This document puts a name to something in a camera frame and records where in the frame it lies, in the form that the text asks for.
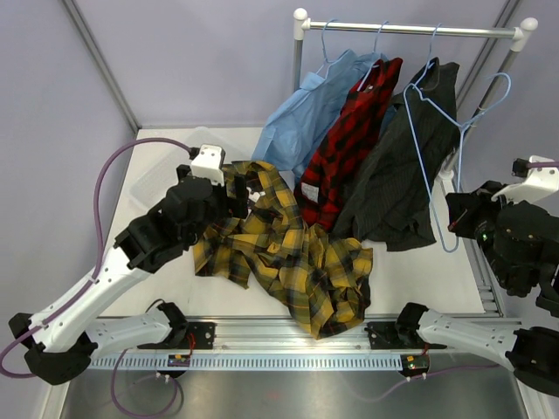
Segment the yellow plaid shirt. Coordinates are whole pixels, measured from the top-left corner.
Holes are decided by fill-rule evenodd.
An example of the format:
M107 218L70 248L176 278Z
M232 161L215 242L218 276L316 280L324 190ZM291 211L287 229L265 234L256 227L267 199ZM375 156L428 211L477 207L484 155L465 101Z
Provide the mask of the yellow plaid shirt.
M287 308L298 326L320 340L363 323L370 305L373 251L355 238L330 236L302 218L280 172L263 161L224 166L257 197L245 218L209 226L193 247L199 277L223 277L246 288L250 277Z

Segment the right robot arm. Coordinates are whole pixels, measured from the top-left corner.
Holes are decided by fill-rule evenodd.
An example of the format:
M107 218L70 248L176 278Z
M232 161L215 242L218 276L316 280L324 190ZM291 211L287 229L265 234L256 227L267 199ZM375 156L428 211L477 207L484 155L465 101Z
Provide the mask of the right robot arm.
M500 287L524 298L540 289L538 307L558 314L558 219L526 200L501 194L488 181L470 193L449 193L450 232L474 240ZM404 346L442 345L493 361L526 386L558 395L558 332L543 326L498 329L455 319L418 303L408 303L395 324Z

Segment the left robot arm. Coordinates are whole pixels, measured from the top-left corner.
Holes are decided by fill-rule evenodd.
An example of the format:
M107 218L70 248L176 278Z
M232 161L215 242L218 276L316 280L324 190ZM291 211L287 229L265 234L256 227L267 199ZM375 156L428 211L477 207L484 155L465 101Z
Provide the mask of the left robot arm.
M189 324L171 302L139 315L102 320L100 314L123 293L179 258L208 226L247 214L245 179L222 183L195 176L187 165L178 182L145 215L133 219L115 239L100 265L44 311L17 313L9 321L17 344L26 348L26 377L66 383L92 361L130 348L172 349L187 339Z

